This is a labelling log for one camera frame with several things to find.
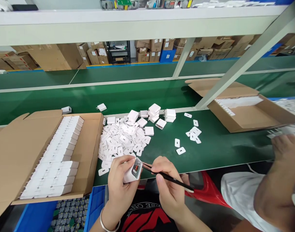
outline black shelving unit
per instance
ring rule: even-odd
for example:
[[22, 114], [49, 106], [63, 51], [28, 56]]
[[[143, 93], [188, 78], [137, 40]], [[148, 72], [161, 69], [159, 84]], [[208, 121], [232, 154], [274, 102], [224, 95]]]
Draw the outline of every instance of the black shelving unit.
[[[117, 46], [125, 46], [125, 49], [121, 49]], [[109, 62], [111, 64], [130, 63], [130, 41], [127, 40], [125, 44], [120, 45], [119, 41], [107, 41]]]

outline silver bracelet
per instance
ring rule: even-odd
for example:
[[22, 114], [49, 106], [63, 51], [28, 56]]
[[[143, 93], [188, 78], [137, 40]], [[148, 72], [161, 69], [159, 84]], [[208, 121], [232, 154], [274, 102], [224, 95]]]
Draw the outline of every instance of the silver bracelet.
[[117, 230], [119, 229], [119, 226], [120, 226], [120, 224], [121, 224], [121, 220], [119, 221], [119, 225], [117, 226], [117, 228], [115, 229], [115, 230], [108, 230], [105, 226], [104, 226], [104, 224], [103, 224], [103, 222], [102, 222], [102, 211], [103, 211], [103, 209], [104, 208], [102, 208], [102, 210], [101, 210], [101, 212], [100, 212], [100, 224], [101, 224], [101, 227], [106, 231], [106, 232], [117, 232]]

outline open cardboard box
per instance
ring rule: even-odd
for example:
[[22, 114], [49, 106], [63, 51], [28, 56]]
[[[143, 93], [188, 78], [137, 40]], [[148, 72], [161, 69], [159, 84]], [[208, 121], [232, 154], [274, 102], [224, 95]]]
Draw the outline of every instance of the open cardboard box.
[[[93, 188], [100, 136], [101, 113], [62, 115], [62, 110], [23, 114], [0, 131], [0, 215], [10, 205], [80, 198]], [[84, 123], [71, 156], [79, 167], [70, 193], [59, 197], [20, 200], [46, 147], [63, 117], [80, 116]]]
[[[188, 86], [204, 97], [219, 79], [187, 80], [185, 83], [190, 83]], [[263, 101], [254, 106], [232, 108], [231, 111], [235, 113], [235, 116], [230, 116], [215, 100], [208, 105], [208, 108], [230, 133], [295, 124], [295, 115], [260, 95], [259, 91], [238, 82], [233, 82], [217, 99], [256, 95], [263, 99]]]

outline black t-shirt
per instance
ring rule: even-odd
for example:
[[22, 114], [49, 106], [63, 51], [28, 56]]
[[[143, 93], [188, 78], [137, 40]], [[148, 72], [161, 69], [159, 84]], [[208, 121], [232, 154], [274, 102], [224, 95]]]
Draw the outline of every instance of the black t-shirt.
[[119, 232], [178, 232], [176, 224], [162, 209], [159, 194], [137, 190], [134, 200], [121, 218]]

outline white shelf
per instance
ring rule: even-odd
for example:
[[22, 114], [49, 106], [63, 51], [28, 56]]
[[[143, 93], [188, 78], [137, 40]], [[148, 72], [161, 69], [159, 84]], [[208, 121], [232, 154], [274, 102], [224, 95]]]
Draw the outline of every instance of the white shelf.
[[2, 12], [0, 46], [262, 34], [286, 7]]

